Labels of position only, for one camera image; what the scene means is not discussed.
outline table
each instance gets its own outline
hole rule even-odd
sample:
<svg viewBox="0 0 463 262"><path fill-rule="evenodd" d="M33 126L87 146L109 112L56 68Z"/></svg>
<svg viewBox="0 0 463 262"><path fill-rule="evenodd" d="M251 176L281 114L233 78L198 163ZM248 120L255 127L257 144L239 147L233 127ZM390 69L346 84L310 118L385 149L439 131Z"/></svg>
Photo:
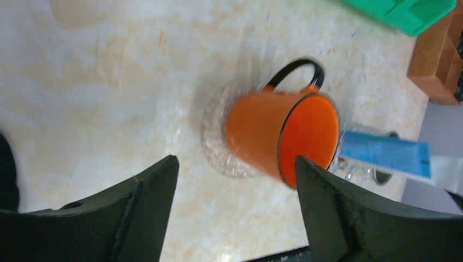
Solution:
<svg viewBox="0 0 463 262"><path fill-rule="evenodd" d="M0 3L0 129L20 211L57 209L181 163L161 261L241 261L307 244L295 191L232 180L201 152L200 120L225 83L268 80L312 56L353 121L416 139L427 97L406 78L414 39L330 0L50 0ZM281 85L303 87L310 69ZM400 200L394 176L373 191Z"/></svg>

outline wooden shelf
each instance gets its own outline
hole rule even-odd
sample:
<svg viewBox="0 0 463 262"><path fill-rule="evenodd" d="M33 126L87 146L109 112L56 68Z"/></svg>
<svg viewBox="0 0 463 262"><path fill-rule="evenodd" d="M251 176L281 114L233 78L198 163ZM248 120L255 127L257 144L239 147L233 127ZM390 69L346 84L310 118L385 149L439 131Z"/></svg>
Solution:
<svg viewBox="0 0 463 262"><path fill-rule="evenodd" d="M417 37L408 78L435 103L459 105L454 92L463 60L456 47L463 29L463 0Z"/></svg>

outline mug handle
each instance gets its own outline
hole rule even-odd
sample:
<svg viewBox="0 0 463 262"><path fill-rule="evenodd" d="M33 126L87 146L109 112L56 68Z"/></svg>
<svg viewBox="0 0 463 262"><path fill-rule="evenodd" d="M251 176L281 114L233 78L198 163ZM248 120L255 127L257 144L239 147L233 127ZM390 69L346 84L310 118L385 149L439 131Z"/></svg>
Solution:
<svg viewBox="0 0 463 262"><path fill-rule="evenodd" d="M264 87L265 91L273 91L276 86L278 86L281 81L283 81L286 76L288 76L292 71L296 70L298 67L305 66L306 64L311 64L314 67L313 78L310 83L301 91L311 91L312 89L315 92L322 87L323 81L325 80L325 71L323 67L319 65L317 62L308 59L308 58L300 58L296 59L286 66L284 66L276 75L269 81L269 83Z"/></svg>

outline green container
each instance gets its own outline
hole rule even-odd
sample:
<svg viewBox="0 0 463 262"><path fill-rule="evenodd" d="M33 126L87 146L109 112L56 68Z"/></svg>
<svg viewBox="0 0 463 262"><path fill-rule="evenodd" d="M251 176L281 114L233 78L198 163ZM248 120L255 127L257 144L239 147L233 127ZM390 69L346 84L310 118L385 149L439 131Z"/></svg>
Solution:
<svg viewBox="0 0 463 262"><path fill-rule="evenodd" d="M456 5L456 0L343 1L413 37L444 17Z"/></svg>

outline black mug handle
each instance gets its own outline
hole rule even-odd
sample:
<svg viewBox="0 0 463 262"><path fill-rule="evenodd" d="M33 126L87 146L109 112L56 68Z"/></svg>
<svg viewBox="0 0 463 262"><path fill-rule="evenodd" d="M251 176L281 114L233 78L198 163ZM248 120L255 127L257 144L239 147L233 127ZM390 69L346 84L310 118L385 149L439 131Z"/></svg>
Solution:
<svg viewBox="0 0 463 262"><path fill-rule="evenodd" d="M319 65L317 62L309 59L309 58L299 58L296 59L286 66L284 66L276 75L269 81L269 83L266 85L266 87L270 87L275 89L276 86L278 86L283 79L288 76L292 71L296 70L298 67L305 66L307 64L313 65L315 71L313 73L313 78L310 81L310 84L318 86L318 88L321 88L323 85L323 81L325 80L325 70L323 70L323 67Z"/></svg>

